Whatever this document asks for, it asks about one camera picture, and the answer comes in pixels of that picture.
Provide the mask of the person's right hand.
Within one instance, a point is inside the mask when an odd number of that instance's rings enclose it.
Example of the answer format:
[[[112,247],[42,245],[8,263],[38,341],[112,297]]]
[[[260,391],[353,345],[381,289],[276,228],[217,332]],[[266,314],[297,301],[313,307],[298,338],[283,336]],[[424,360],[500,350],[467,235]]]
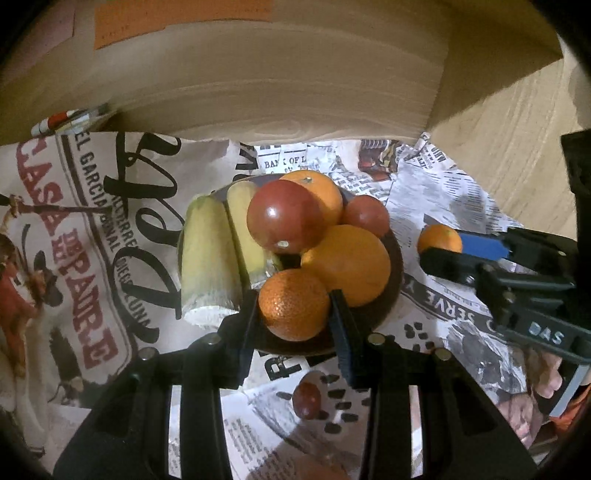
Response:
[[[538,400],[551,399],[562,387],[559,367],[563,359],[547,351],[529,349],[526,356],[527,390],[497,405],[522,444],[529,448],[543,425]]]

